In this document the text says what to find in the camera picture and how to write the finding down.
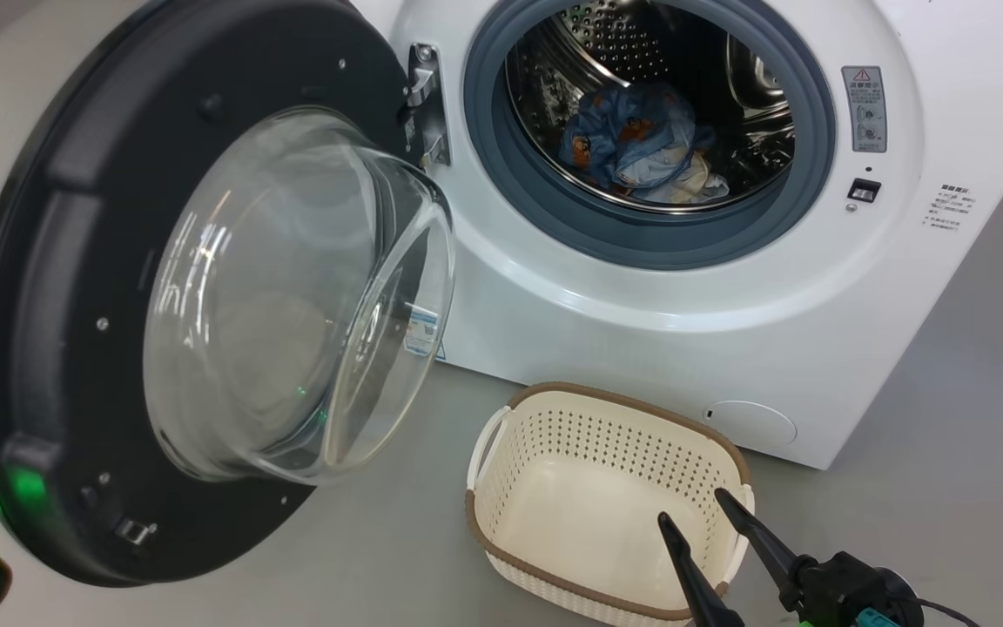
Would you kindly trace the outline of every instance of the open door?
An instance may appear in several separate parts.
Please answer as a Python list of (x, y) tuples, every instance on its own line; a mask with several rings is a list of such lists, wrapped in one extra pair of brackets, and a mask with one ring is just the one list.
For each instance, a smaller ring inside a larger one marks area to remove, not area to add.
[(195, 577), (369, 460), (438, 350), (450, 212), (340, 0), (168, 0), (0, 199), (0, 517), (61, 574)]

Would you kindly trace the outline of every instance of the laundry basket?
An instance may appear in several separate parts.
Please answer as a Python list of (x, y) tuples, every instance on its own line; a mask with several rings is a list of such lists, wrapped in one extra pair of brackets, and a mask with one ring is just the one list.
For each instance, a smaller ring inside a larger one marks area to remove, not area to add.
[(723, 595), (745, 555), (714, 500), (753, 510), (749, 469), (721, 433), (616, 393), (563, 382), (523, 390), (478, 436), (466, 520), (501, 576), (620, 627), (686, 624), (664, 548), (667, 512)]

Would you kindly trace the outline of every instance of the front-load washing machine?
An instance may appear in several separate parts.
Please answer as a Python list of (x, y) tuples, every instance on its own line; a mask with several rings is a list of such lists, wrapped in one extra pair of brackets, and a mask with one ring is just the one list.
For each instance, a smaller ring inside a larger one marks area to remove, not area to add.
[[(720, 195), (562, 158), (657, 82)], [(0, 198), (0, 518), (84, 583), (212, 571), (437, 357), (825, 467), (1001, 195), (1003, 3), (151, 3)]]

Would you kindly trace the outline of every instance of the green light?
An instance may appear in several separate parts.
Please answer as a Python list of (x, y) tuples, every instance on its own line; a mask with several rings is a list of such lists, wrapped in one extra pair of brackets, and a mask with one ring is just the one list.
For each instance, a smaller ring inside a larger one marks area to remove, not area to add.
[(29, 468), (12, 468), (10, 483), (17, 499), (26, 505), (44, 505), (49, 500), (49, 489), (45, 488), (40, 474)]

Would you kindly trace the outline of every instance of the stainless steel drum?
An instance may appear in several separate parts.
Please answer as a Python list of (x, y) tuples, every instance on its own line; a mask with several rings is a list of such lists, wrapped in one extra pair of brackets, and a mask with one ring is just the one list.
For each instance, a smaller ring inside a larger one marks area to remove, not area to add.
[[(720, 44), (707, 48), (695, 43), (705, 40)], [(795, 128), (783, 88), (763, 60), (716, 25), (666, 4), (575, 4), (527, 32), (506, 59), (505, 71), (518, 119), (545, 160), (575, 186), (620, 206), (657, 214), (728, 207), (782, 175), (795, 153)], [(716, 130), (716, 145), (707, 159), (712, 172), (727, 180), (728, 196), (682, 206), (642, 202), (593, 186), (561, 163), (563, 130), (578, 112), (578, 100), (606, 84), (628, 87), (634, 82), (667, 82), (696, 110), (704, 99), (721, 99), (735, 108), (721, 119), (699, 119)]]

